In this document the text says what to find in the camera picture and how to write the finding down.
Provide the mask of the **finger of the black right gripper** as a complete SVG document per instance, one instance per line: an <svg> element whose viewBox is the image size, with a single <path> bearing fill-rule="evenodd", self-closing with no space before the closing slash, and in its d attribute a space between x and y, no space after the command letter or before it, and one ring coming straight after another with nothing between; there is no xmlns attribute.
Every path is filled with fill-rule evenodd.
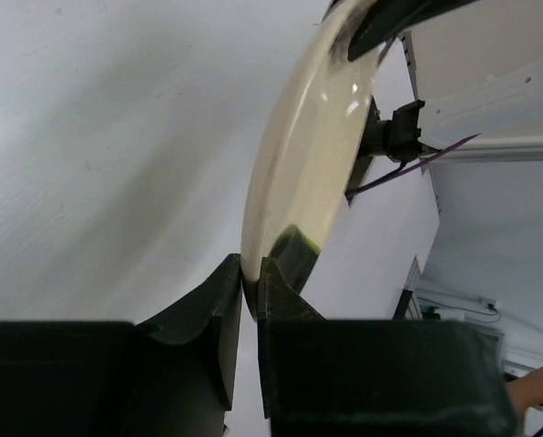
<svg viewBox="0 0 543 437"><path fill-rule="evenodd" d="M475 0L378 0L353 34L348 60L354 62L384 41L426 20L470 5Z"/></svg>

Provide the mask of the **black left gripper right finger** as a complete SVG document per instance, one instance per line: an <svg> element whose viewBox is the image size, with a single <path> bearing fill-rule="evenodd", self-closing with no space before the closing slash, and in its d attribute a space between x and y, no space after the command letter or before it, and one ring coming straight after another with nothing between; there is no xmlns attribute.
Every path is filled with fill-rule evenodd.
<svg viewBox="0 0 543 437"><path fill-rule="evenodd" d="M480 334L454 321L328 320L261 264L258 359L274 436L515 436Z"/></svg>

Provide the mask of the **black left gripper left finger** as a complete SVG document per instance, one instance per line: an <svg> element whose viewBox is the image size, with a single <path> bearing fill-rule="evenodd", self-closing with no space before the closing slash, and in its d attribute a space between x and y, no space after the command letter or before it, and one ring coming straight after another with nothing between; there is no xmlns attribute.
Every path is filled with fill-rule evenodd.
<svg viewBox="0 0 543 437"><path fill-rule="evenodd" d="M0 321L0 436L222 436L240 318L230 254L139 324Z"/></svg>

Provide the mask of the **cream plate with black spot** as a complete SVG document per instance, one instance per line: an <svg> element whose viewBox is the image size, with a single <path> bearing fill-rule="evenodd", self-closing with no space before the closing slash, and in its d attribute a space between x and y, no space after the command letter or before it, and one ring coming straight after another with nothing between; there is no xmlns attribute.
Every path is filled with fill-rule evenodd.
<svg viewBox="0 0 543 437"><path fill-rule="evenodd" d="M261 264L299 292L341 205L374 90L379 50L349 45L373 1L340 1L314 31L273 109L256 157L241 230L244 295L257 309Z"/></svg>

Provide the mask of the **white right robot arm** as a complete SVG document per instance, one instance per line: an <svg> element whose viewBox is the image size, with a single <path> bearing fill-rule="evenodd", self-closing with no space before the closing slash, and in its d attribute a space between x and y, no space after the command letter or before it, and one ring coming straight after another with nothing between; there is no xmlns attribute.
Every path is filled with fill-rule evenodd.
<svg viewBox="0 0 543 437"><path fill-rule="evenodd" d="M364 15L348 49L354 61L385 39L466 1L378 1ZM502 76L448 97L418 100L417 135L426 145L448 148L480 134L543 117L543 56Z"/></svg>

